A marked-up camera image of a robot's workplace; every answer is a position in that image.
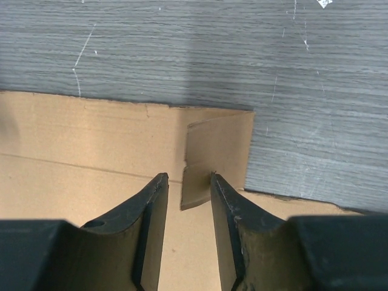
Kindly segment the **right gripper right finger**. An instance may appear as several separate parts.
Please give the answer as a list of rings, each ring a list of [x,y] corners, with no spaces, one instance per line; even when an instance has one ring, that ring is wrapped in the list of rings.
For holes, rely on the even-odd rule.
[[[213,173],[210,196],[222,290],[310,290],[295,226]]]

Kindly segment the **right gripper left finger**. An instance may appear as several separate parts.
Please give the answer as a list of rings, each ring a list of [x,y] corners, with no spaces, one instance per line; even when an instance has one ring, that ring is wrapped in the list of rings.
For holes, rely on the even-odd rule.
[[[169,177],[157,174],[137,194],[85,223],[80,290],[157,290]]]

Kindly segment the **brown cardboard box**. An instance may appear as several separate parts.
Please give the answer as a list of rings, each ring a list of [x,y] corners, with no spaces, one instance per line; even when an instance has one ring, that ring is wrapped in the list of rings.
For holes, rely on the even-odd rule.
[[[162,290],[219,290],[208,204],[181,212],[186,137],[233,141],[217,169],[244,187],[254,113],[27,92],[1,93],[1,218],[67,219],[80,226],[170,178]]]

